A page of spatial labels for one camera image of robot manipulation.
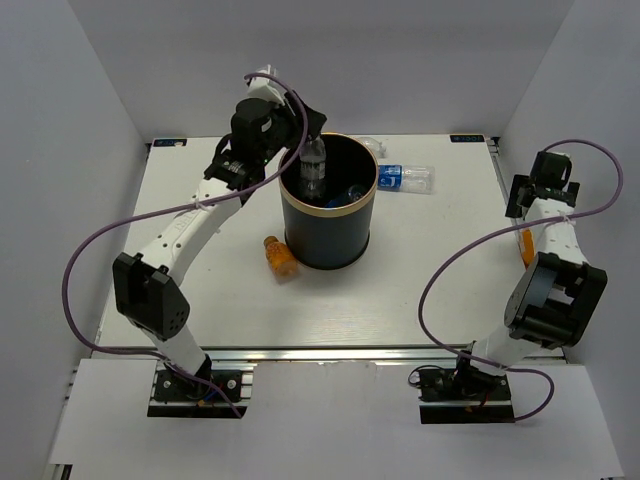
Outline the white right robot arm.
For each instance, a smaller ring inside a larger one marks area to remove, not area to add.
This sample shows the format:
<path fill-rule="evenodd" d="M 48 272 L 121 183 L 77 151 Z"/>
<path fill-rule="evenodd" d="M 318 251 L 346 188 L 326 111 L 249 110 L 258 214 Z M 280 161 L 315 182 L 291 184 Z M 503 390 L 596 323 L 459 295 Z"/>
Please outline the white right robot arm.
<path fill-rule="evenodd" d="M 592 318 L 607 274 L 589 263 L 569 220 L 579 193 L 579 184 L 569 180 L 571 170 L 569 156 L 540 151 L 530 173 L 513 178 L 508 218 L 560 221 L 522 230 L 526 270 L 507 302 L 504 324 L 474 342 L 474 358 L 459 359 L 451 374 L 452 388 L 463 398 L 477 397 L 506 368 L 540 349 L 576 345 Z"/>

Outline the orange juice bottle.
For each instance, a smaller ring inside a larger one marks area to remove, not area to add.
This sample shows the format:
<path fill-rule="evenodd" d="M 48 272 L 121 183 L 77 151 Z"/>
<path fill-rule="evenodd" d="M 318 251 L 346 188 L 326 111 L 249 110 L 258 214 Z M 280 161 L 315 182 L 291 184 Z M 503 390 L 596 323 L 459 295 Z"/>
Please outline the orange juice bottle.
<path fill-rule="evenodd" d="M 278 278 L 296 275 L 298 262 L 289 247 L 275 236 L 263 241 L 265 257 L 272 273 Z"/>

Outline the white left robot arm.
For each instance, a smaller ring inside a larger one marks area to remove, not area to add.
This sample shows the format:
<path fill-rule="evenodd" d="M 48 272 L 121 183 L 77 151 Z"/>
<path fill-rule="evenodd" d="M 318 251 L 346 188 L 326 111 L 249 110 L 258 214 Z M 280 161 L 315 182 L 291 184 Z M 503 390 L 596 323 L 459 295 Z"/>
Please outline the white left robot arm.
<path fill-rule="evenodd" d="M 176 215 L 138 253 L 122 253 L 113 263 L 118 312 L 142 330 L 179 372 L 177 387 L 188 398 L 205 396 L 212 377 L 210 358 L 186 326 L 190 305 L 180 285 L 187 270 L 265 179 L 267 164 L 281 150 L 317 138 L 326 120 L 292 95 L 286 95 L 283 103 L 241 101 L 231 118 L 230 133 L 218 143 L 198 184 L 193 208 Z"/>

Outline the clear plastic water bottle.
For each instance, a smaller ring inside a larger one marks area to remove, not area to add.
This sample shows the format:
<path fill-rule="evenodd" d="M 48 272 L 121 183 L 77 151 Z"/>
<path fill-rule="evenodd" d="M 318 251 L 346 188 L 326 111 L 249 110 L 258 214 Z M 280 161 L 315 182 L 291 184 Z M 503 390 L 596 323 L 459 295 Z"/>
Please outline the clear plastic water bottle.
<path fill-rule="evenodd" d="M 326 189 L 326 147 L 321 136 L 307 142 L 299 155 L 300 194 L 307 199 L 317 199 Z"/>

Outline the clear bottle blue label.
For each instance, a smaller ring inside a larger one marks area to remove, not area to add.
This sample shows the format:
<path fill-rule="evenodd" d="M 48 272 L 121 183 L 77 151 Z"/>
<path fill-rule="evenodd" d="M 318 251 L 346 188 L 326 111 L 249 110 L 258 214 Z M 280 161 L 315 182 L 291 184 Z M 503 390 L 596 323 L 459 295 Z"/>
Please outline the clear bottle blue label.
<path fill-rule="evenodd" d="M 412 194 L 432 194 L 435 169 L 431 166 L 381 164 L 378 188 L 385 191 Z"/>

